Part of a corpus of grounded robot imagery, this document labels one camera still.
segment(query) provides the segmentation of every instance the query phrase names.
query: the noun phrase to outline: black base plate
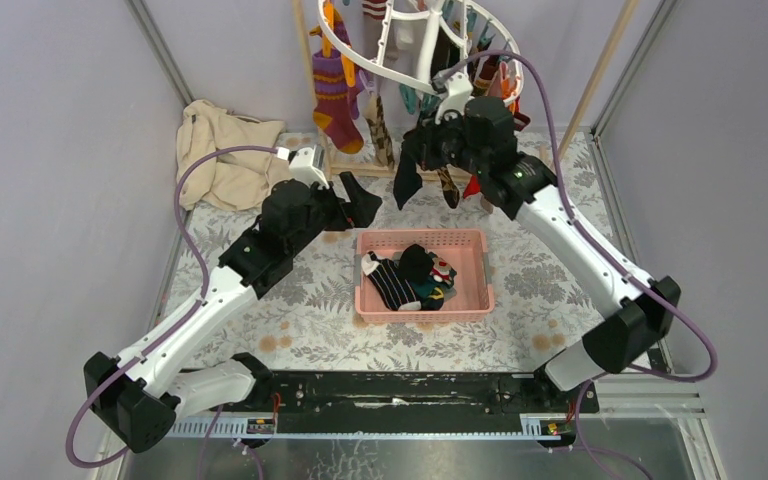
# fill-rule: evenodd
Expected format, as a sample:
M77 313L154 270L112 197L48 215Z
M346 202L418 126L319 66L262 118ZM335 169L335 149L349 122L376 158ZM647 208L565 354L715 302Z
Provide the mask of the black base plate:
M538 398L531 374L275 371L280 433L504 433L522 431L520 414L566 414L578 389ZM596 413L595 390L582 413ZM233 404L230 412L271 412Z

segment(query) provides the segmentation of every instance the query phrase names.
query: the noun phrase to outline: cable clip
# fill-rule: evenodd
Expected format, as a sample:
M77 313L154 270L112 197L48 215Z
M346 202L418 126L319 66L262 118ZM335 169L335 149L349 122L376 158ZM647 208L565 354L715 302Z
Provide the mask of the cable clip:
M275 150L277 150L277 152L275 152L276 157L280 158L281 160L290 160L291 151L289 148L278 147Z

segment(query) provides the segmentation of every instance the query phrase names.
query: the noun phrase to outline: pink plastic basket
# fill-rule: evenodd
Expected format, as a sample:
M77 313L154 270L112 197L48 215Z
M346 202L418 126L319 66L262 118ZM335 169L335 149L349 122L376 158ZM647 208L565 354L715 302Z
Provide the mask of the pink plastic basket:
M360 258L369 251L391 258L417 243L446 259L457 270L457 295L441 310L394 312L384 305L372 282L361 274ZM476 229L367 230L358 234L355 255L355 309L368 323L478 322L493 311L496 299L490 276L487 241Z

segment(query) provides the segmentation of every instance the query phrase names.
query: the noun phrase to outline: black sock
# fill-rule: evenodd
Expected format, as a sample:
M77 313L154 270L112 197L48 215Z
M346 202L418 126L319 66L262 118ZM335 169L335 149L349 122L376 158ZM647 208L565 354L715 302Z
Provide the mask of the black sock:
M384 304L390 310L419 310L419 297L407 280L396 272L396 264L389 258L379 259L370 252L361 259L361 270L372 282Z

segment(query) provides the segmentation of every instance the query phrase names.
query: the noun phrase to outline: wooden rod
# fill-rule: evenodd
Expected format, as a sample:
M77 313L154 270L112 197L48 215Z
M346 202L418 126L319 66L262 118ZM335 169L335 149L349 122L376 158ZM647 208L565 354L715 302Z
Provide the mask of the wooden rod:
M605 42L605 47L602 48L602 54L599 55L599 60L596 62L596 67L593 68L593 74L590 75L590 80L587 81L587 86L584 88L584 93L578 101L578 106L575 107L575 113L572 114L572 119L567 126L566 132L564 132L564 138L561 140L561 146L558 149L561 159L564 158L564 154L566 154L567 148L569 148L569 144L572 142L572 137L581 125L581 119L584 117L585 112L587 112L587 107L590 106L593 94L596 93L599 83L602 82L602 77L605 76L605 70L608 69L611 58L617 50L623 33L625 33L625 28L634 15L637 3L638 0L626 0L622 10L620 10L617 21L614 23L614 28L608 36L608 41Z

